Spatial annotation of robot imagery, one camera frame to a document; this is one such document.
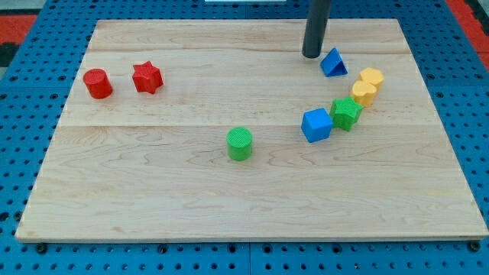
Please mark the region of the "black cylindrical robot arm rod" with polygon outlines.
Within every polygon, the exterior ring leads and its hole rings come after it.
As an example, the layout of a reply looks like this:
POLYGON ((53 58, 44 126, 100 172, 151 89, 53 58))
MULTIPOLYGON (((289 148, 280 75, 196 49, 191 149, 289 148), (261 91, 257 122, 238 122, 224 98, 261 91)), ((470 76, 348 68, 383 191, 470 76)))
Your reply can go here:
POLYGON ((306 19, 302 55, 317 58, 322 51, 325 29, 332 7, 332 0, 311 0, 306 19))

